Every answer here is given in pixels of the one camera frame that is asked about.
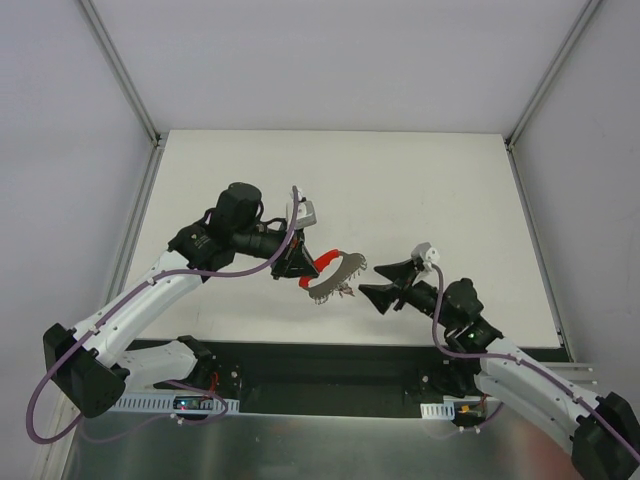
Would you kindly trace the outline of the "black headed key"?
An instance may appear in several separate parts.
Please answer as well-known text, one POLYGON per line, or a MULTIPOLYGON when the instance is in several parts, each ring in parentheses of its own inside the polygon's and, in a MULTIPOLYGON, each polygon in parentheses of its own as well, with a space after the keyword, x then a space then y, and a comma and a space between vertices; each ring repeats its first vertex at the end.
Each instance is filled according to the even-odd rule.
POLYGON ((346 282, 343 282, 338 286, 338 294, 339 294, 340 297, 345 297, 345 296, 354 297, 355 296, 353 289, 346 282))

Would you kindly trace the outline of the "red handled metal key holder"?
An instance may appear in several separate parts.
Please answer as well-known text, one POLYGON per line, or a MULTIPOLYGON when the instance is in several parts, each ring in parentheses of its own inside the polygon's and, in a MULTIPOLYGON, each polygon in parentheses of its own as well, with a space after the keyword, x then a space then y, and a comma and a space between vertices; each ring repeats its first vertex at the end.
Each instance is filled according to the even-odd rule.
POLYGON ((301 277, 298 287, 305 291, 316 305, 326 303, 334 295, 339 296, 338 286, 341 283, 346 282, 351 286, 350 282, 367 269, 367 260, 363 254, 348 253, 339 249, 324 253, 314 261, 314 264, 319 271, 319 276, 301 277))

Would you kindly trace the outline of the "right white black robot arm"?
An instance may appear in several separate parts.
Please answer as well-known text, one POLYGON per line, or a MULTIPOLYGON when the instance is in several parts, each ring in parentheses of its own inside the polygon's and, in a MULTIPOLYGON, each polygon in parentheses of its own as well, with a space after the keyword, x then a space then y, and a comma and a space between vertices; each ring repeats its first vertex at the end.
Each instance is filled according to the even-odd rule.
POLYGON ((420 274, 442 271, 419 259, 374 270, 387 284, 359 290, 380 313, 409 305, 444 329, 432 339, 455 363, 457 392, 478 390, 514 410, 568 453, 584 479, 628 479, 638 470, 639 420, 629 402, 580 387, 528 355, 483 318, 471 279, 431 286, 420 274))

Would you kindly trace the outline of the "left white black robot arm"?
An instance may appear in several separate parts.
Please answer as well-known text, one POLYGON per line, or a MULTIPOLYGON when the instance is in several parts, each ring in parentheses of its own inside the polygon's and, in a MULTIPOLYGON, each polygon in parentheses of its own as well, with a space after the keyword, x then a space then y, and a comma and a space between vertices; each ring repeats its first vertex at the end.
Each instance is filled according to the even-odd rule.
POLYGON ((317 222, 311 200, 293 190, 283 217, 263 220, 260 190, 235 182, 214 207, 183 227, 157 261, 128 290, 72 328, 59 323, 43 335, 47 374, 86 418, 109 410, 134 384, 180 380, 204 387, 211 377, 206 353, 195 340, 150 349, 141 366, 126 357, 129 345, 171 305, 210 278, 226 279, 236 255, 261 260, 273 279, 319 275, 304 230, 317 222))

